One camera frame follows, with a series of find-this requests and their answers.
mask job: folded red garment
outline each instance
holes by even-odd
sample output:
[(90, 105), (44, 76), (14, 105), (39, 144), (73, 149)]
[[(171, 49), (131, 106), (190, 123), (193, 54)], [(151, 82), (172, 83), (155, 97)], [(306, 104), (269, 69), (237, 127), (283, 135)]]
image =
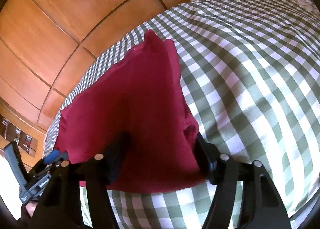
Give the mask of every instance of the folded red garment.
[(199, 125), (185, 102), (180, 75), (174, 42), (146, 31), (143, 43), (61, 111), (54, 148), (67, 151), (71, 163), (84, 162), (128, 131), (131, 147), (108, 189), (169, 192), (203, 182), (192, 153)]

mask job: bed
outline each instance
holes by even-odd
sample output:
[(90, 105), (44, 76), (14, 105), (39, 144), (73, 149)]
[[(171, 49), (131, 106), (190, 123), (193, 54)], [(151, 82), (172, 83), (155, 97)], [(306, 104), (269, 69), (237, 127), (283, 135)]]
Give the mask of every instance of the bed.
[[(208, 143), (242, 162), (260, 160), (291, 217), (318, 190), (320, 20), (309, 0), (192, 0), (127, 33), (91, 65), (61, 106), (91, 86), (152, 29), (175, 42), (183, 94)], [(60, 113), (47, 131), (53, 149)], [(201, 228), (209, 182), (176, 192), (108, 191), (120, 228)], [(237, 226), (237, 185), (230, 228)], [(91, 225), (86, 189), (83, 218)]]

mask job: metal screw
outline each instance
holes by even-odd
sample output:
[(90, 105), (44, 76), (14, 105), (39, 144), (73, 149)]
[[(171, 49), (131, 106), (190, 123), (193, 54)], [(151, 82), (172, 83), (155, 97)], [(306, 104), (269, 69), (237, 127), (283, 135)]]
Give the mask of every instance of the metal screw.
[(67, 160), (64, 160), (64, 161), (61, 162), (61, 166), (62, 167), (66, 167), (68, 165), (69, 165), (69, 161), (67, 161)]
[(255, 160), (253, 162), (253, 164), (256, 166), (256, 167), (262, 167), (262, 163), (259, 161), (259, 160)]
[(224, 161), (227, 161), (229, 159), (229, 156), (227, 154), (221, 154), (220, 158)]
[(103, 159), (103, 154), (99, 153), (99, 154), (95, 155), (94, 159), (95, 160), (102, 160)]

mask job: white wall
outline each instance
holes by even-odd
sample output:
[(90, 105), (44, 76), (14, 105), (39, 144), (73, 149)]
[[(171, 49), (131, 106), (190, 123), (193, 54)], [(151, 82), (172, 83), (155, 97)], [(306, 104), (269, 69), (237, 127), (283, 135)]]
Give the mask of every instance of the white wall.
[(21, 217), (22, 202), (19, 199), (19, 184), (9, 166), (8, 161), (0, 155), (0, 195), (12, 213), (18, 220)]

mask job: checkered bedsheet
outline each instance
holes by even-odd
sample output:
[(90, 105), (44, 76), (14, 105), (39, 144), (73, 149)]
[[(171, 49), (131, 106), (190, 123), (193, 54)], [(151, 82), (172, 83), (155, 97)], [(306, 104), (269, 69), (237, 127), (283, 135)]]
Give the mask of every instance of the checkered bedsheet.
[[(320, 20), (291, 0), (192, 0), (138, 26), (88, 69), (61, 109), (153, 29), (172, 39), (181, 86), (200, 132), (221, 152), (260, 160), (289, 216), (318, 189), (320, 172)], [(54, 146), (60, 113), (46, 137)], [(120, 228), (201, 228), (215, 186), (170, 193), (109, 191)], [(239, 182), (230, 228), (241, 206)], [(83, 217), (91, 224), (86, 189)]]

